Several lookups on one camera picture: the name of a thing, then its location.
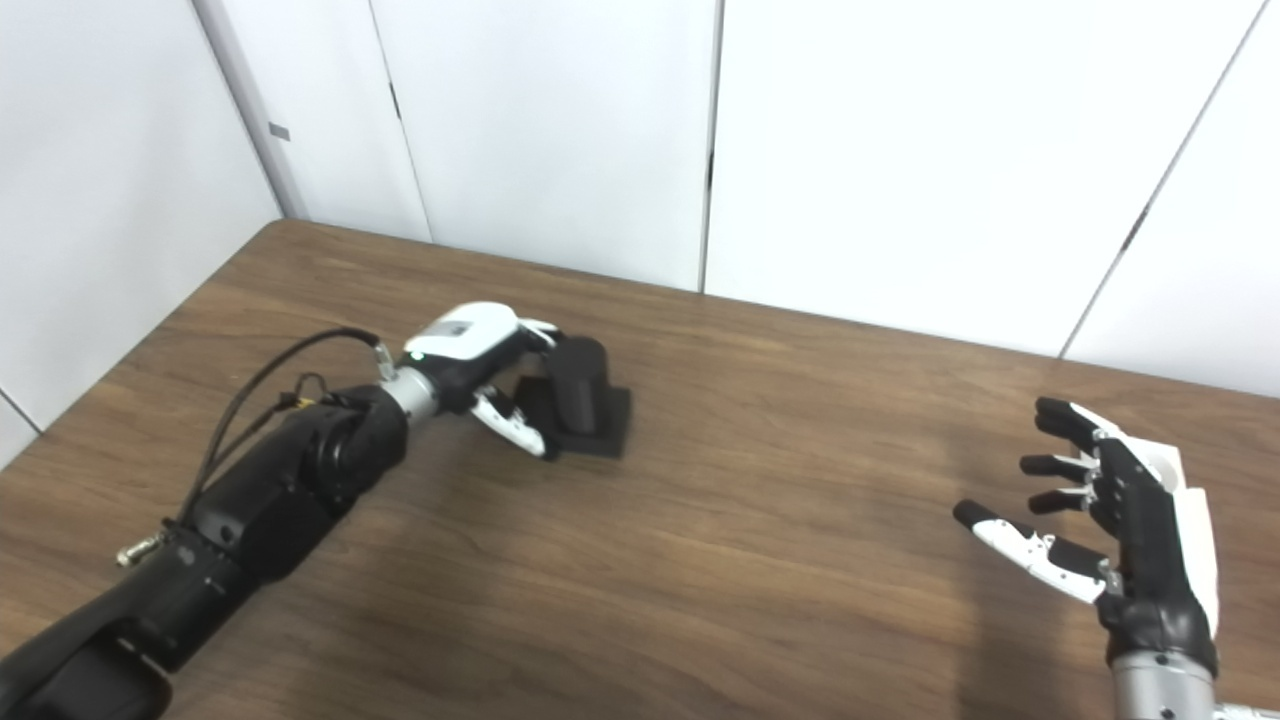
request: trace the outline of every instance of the black robotic arm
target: black robotic arm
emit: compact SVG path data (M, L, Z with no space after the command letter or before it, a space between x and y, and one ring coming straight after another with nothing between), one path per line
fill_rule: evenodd
M122 551L120 562L137 566L119 584L0 660L0 719L160 717L168 674L259 588L301 565L403 460L410 428L428 418L470 411L530 454L554 457L554 443L490 384L525 355L552 352L562 340L553 325L472 302L411 338L396 364L369 337L379 384L289 398L300 407L278 428L207 489L198 478L175 520ZM211 443L202 473L218 455Z

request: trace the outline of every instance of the black cylinder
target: black cylinder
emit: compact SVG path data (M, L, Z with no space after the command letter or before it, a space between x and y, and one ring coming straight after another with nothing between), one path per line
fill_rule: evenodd
M589 337L562 341L547 357L561 425L595 436L609 425L609 368L604 346Z

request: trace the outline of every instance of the connector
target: connector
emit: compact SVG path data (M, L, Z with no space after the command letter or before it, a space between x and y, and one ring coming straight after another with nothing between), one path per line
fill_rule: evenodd
M142 562L146 556L160 550L164 544L165 532L160 530L156 534L145 538L134 544L120 548L120 552L115 553L115 564L119 568L133 568L138 562Z

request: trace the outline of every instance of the black cable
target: black cable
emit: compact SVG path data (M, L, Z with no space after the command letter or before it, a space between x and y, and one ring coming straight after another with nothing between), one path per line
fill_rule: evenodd
M285 410L293 410L302 407L301 401L307 400L302 396L302 388L307 384L307 380L314 379L317 386L320 386L320 400L314 400L311 402L320 402L326 395L329 395L329 383L324 379L320 373L302 373L298 375L297 382L293 383L293 392L282 392L280 398L275 401L275 405L268 407L261 415L253 418L253 421L241 430L241 434L236 436L236 439L229 442L225 448L223 448L218 457L214 457L214 464L209 468L207 473L212 475L221 466L221 464L244 445L244 441L257 434L276 414Z
M287 350L276 355L270 363L264 365L262 369L255 373L253 377L244 383L244 387L242 387L239 392L236 393L236 397L233 397L232 401L227 405L227 410L223 411L221 419L218 420L218 427L214 428L214 434L212 437L209 438L209 447L205 448L205 457L204 460L200 461L200 469L196 471L196 479L195 482L192 482L191 489L187 492L187 497L182 501L182 507L178 510L177 524L179 525L187 524L187 520L191 516L191 510L192 507L195 507L196 501L200 498L200 493L204 491L205 483L209 482L210 475L212 475L214 469L221 460L225 460L227 456L230 455L230 452L239 443L244 442L244 439L247 439L252 434L252 433L241 433L241 437L236 438L236 441L232 443L232 447L227 452L219 452L219 448L223 443L223 438L227 436L227 429L230 427L232 420L236 418L236 414L239 411L241 406L243 406L244 401L248 400L248 396L252 395L255 389L257 389L257 386L262 384L262 380L265 380L268 375L274 373L276 368L287 363L291 357L293 357L298 352L302 352L307 347L311 347L312 345L335 337L349 337L353 340L358 340L370 347L378 347L381 343L381 340L379 340L376 334L369 331L362 331L358 328L333 328L315 333L310 337L305 337L294 342ZM305 377L298 378L300 388L303 380ZM257 429L261 429L261 425L265 425L266 421L271 418L271 415L274 415L279 410L276 407L271 407L266 414L264 414L265 416L260 415L253 421L253 424L257 424L255 432Z

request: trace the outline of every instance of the wire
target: wire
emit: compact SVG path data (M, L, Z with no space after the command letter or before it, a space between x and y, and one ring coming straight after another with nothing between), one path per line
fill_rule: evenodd
M297 398L302 398L302 387L307 384L307 380L315 380L320 386L320 397L329 395L329 383L325 382L324 375L320 373L302 373L298 375L298 382L293 383L293 395Z
M282 402L278 402L275 406L266 410L262 415L259 415L253 420L253 423L250 424L250 428L246 428L244 432L242 432L234 441L232 441L232 445L228 447L225 452L220 452L219 450L223 443L223 438L227 437L227 429L230 427L232 420L236 419L236 414L239 413L239 409L244 405L244 401L248 400L248 396L252 395L255 389L257 389L257 386L262 384L262 380L265 380L268 375L274 373L280 365L287 363L291 357L293 357L298 352L302 352L307 347L311 347L312 345L316 345L319 342L324 342L326 340L333 340L338 337L349 337L353 340L358 340L374 348L376 348L381 343L378 336L369 331L362 331L358 328L333 328L315 333L312 336L305 337L294 342L283 352L271 359L270 363L264 365L262 369L255 373L253 377L244 383L244 387L242 387L239 392L236 393L236 397L233 397L232 401L227 404L227 410L223 411L221 419L218 420L218 425L214 428L214 434L209 438L209 447L205 448L205 456L200 461L200 469L196 471L196 478L191 484L191 489L187 492L187 497L182 501L182 507L178 510L178 518L175 520L178 525L187 524L187 520L191 516L191 510L196 506L196 501L200 498L201 492L204 492L205 484L209 482L210 475L212 475L214 469L218 468L218 465L223 460L225 460L237 447L239 447L241 443L248 439L250 436L261 429L262 425L265 425L268 420L271 419L273 415L275 415L283 409L280 407L283 402L282 398ZM296 386L298 389L301 389L307 377L319 378L321 388L325 388L324 378L320 378L314 373L303 373L302 375L298 377L298 383Z

